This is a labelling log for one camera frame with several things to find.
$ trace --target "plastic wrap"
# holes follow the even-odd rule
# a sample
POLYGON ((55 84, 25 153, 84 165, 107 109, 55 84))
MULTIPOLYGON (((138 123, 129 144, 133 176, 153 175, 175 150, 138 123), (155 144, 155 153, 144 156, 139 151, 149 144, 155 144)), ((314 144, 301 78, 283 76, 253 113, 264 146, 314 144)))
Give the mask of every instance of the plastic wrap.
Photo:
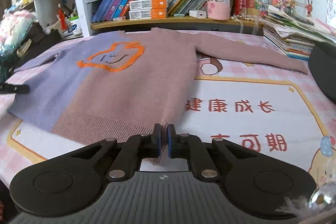
POLYGON ((26 10, 4 16, 0 23, 0 56, 11 54, 21 44, 35 20, 35 15, 26 10))

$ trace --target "yellow border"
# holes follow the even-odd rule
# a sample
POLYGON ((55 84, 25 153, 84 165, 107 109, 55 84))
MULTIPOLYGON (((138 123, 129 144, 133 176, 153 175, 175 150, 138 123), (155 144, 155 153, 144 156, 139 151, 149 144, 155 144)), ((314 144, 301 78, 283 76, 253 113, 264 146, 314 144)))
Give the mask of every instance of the yellow border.
POLYGON ((39 155, 38 153, 30 150, 29 148, 25 147, 23 144, 19 143, 17 140, 13 139, 13 134, 17 130, 17 128, 22 123, 22 120, 16 123, 9 134, 7 136, 7 144, 13 148, 16 152, 18 152, 21 156, 25 157, 26 159, 30 160, 33 164, 37 164, 39 162, 47 160, 45 157, 39 155))
MULTIPOLYGON (((327 130, 324 127, 324 124, 322 123, 319 115, 313 108, 312 104, 309 102, 307 97, 304 95, 302 90, 293 82, 290 81, 277 81, 277 80, 269 80, 269 79, 253 79, 253 78, 237 78, 237 77, 222 77, 222 76, 198 76, 195 78, 195 80, 209 80, 209 81, 228 81, 228 82, 246 82, 246 83, 261 83, 261 84, 275 84, 275 85, 290 85, 296 89, 296 91, 299 93, 305 104, 307 105, 308 109, 310 110, 311 114, 314 116, 315 121, 317 125, 319 126, 321 133, 323 136, 328 136, 327 130)), ((44 160, 47 160, 43 156, 37 154, 36 152, 30 150, 29 148, 25 147, 18 141, 14 140, 12 138, 13 133, 16 131, 16 129, 21 124, 22 120, 17 123, 17 125, 13 128, 13 130, 10 131, 8 137, 7 137, 7 144, 15 149, 20 155, 23 157, 29 159, 32 163, 38 163, 42 162, 44 160)))

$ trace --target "gray gripper base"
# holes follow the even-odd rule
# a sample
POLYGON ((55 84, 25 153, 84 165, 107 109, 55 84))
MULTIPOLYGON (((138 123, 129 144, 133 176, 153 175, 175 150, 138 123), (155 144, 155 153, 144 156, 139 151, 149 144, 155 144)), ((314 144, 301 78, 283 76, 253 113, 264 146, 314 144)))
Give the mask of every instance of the gray gripper base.
POLYGON ((218 185, 191 172, 136 172, 110 183, 101 197, 80 212, 58 218, 19 214, 12 224, 294 224, 298 219, 267 220, 233 206, 218 185))

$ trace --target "two-tone sweater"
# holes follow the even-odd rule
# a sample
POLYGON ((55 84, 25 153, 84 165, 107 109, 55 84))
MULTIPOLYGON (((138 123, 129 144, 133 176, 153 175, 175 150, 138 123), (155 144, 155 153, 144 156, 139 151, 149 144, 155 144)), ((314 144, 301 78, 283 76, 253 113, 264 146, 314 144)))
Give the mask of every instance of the two-tone sweater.
POLYGON ((212 34, 152 28, 102 33, 27 62, 52 61, 27 80, 8 110, 25 122, 83 144, 149 134, 181 117, 197 71, 196 52, 307 73, 304 63, 273 50, 212 34))

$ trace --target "silver rivet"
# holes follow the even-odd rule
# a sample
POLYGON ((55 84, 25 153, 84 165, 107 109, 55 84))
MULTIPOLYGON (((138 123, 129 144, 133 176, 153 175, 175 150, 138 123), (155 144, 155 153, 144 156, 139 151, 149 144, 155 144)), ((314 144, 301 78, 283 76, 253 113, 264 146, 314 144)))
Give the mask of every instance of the silver rivet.
POLYGON ((125 172, 122 170, 112 170, 109 172, 109 176, 114 179, 120 179, 125 175, 125 172))
POLYGON ((201 175, 205 178, 214 178, 217 176, 217 172, 215 170, 206 169, 201 172, 201 175))

